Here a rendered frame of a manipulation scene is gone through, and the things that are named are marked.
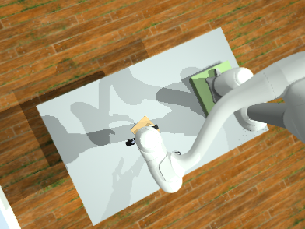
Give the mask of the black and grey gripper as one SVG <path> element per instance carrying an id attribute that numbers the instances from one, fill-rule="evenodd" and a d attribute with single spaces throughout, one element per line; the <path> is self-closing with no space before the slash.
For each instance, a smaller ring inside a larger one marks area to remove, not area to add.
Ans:
<path id="1" fill-rule="evenodd" d="M 156 130 L 158 129 L 158 126 L 157 126 L 157 125 L 154 125 L 154 126 L 151 126 L 151 127 L 155 128 Z M 128 141 L 125 142 L 125 144 L 126 144 L 127 146 L 135 145 L 135 138 L 133 138 L 133 139 L 128 139 Z"/>

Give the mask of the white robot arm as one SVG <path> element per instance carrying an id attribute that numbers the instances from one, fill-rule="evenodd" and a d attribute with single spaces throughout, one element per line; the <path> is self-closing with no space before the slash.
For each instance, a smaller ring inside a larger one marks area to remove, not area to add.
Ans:
<path id="1" fill-rule="evenodd" d="M 144 126 L 135 134 L 135 143 L 164 192 L 176 192 L 181 187 L 184 172 L 202 159 L 232 113 L 247 131 L 275 125 L 305 144 L 305 51 L 274 62 L 255 75 L 241 67 L 223 73 L 216 68 L 214 72 L 215 76 L 205 81 L 217 103 L 188 152 L 168 153 L 162 136 L 151 126 Z M 285 103 L 266 103 L 279 98 Z"/>

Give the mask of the tan rectangular mat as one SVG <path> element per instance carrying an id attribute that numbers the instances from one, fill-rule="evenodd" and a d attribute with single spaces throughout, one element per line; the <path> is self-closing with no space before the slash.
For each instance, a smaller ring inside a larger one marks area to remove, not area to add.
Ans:
<path id="1" fill-rule="evenodd" d="M 136 132 L 137 132 L 140 128 L 142 128 L 142 127 L 144 127 L 144 126 L 149 126 L 149 125 L 151 125 L 151 124 L 153 124 L 153 123 L 145 116 L 141 121 L 139 121 L 139 122 L 131 129 L 131 131 L 132 131 L 134 134 L 136 134 Z M 153 126 L 154 126 L 154 124 L 153 124 Z"/>

